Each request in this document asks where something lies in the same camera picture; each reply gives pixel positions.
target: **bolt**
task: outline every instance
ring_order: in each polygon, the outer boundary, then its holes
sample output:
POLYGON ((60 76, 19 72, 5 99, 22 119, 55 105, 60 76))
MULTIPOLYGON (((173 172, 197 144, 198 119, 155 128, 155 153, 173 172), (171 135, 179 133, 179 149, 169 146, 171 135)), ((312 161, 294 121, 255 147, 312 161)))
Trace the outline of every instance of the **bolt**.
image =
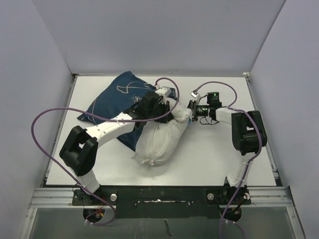
POLYGON ((214 194, 209 193, 209 194, 207 195, 207 198, 208 198, 210 201, 213 201, 213 200, 214 200, 214 194))
POLYGON ((111 194, 111 196, 110 196, 110 199, 111 199, 112 202, 117 200, 117 198, 118 198, 118 196, 115 193, 111 194))

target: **white sack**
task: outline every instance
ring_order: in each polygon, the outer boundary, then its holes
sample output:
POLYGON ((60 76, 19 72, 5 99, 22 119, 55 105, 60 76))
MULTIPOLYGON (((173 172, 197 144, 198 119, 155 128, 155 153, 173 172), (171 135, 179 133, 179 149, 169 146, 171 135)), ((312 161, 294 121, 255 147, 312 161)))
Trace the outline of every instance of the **white sack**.
MULTIPOLYGON (((167 98, 170 107, 176 101, 167 98)), ((185 131, 191 119, 191 110, 178 103, 171 112, 174 116, 170 122, 147 122, 136 144, 136 152, 133 156, 140 164, 157 166, 165 163, 173 154, 177 143, 185 131)))

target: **fabric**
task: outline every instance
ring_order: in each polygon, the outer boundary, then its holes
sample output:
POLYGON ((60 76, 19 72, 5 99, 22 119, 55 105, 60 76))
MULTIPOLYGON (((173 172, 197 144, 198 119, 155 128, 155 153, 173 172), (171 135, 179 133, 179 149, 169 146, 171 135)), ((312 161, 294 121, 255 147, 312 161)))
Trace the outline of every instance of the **fabric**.
MULTIPOLYGON (((91 103, 86 112, 107 119, 114 118, 138 100, 141 100, 147 91, 155 91, 155 87, 136 77, 130 71, 124 72, 91 103)), ((175 89, 172 89, 169 97, 175 98, 175 89)), ((103 120, 84 114, 80 115, 78 120, 91 122, 95 125, 104 122, 103 120)), ((122 134, 118 137, 118 140, 135 151, 142 130, 143 128, 141 127, 133 132, 122 134)))
MULTIPOLYGON (((170 107, 176 101, 167 99, 170 107)), ((192 112, 186 106, 178 103, 172 111, 174 119, 168 123, 148 122, 136 145, 136 152, 133 156, 140 164, 157 166, 168 161, 177 147, 178 141, 190 122, 192 112)))

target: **black metal base plate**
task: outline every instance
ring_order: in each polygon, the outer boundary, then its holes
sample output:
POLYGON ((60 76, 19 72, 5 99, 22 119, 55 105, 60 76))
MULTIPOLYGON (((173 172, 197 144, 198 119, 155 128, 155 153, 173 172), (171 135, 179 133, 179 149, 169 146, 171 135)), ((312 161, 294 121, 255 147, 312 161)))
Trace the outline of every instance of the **black metal base plate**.
MULTIPOLYGON (((219 205, 225 205, 234 189, 222 187, 101 186, 95 194, 116 205, 116 218, 220 218, 219 205), (207 195, 212 193, 213 200, 207 195), (116 194, 112 202, 110 195, 116 194)), ((242 201, 246 188, 232 204, 242 201)), ((72 205, 99 206, 101 202, 82 190, 75 190, 72 205)))

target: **metal frame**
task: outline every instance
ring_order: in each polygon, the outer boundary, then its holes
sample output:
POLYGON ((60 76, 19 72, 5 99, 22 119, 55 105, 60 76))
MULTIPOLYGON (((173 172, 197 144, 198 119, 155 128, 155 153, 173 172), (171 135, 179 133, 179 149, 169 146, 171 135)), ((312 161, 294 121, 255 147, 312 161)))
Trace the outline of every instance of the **metal frame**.
MULTIPOLYGON (((78 188, 36 188, 29 208, 97 208, 73 206, 73 190, 78 188)), ((291 207, 292 196, 287 187, 248 187, 252 204, 242 207, 291 207)))
MULTIPOLYGON (((68 97, 65 104, 66 107, 69 106, 69 103, 71 101, 72 93, 73 93, 78 76, 79 75, 75 76, 74 80, 72 81, 70 85, 70 90, 69 90, 68 97)), ((250 96, 252 98, 254 108, 257 109, 255 98, 250 86, 249 73, 244 73, 243 77, 246 78, 247 86, 249 89, 250 96)), ((66 111, 63 112, 51 155, 54 155, 56 151, 57 142, 61 135, 65 116, 66 116, 66 111)), ((273 167, 274 176, 275 178, 279 178, 277 166, 273 158, 272 150, 269 144, 267 144, 266 149, 270 159, 270 163, 273 167)), ((49 174, 51 165, 52 165, 52 161, 50 161, 48 169, 46 171, 45 181, 49 174)), ((73 198, 74 189, 77 189, 77 188, 72 188, 72 187, 36 188, 34 190, 34 193, 29 205, 26 220, 20 234, 20 239, 29 238, 32 227, 33 227, 33 223, 34 223, 34 218, 36 216, 36 212, 38 208, 52 208, 52 209, 54 208, 70 208, 70 209, 96 208, 96 206, 73 206, 71 202, 73 198)), ((250 192, 252 204, 242 205, 242 207, 286 207, 296 239, 305 239, 304 231, 301 226, 296 209, 294 207, 293 198, 292 198, 290 189, 288 187, 248 187, 248 190, 250 192)))

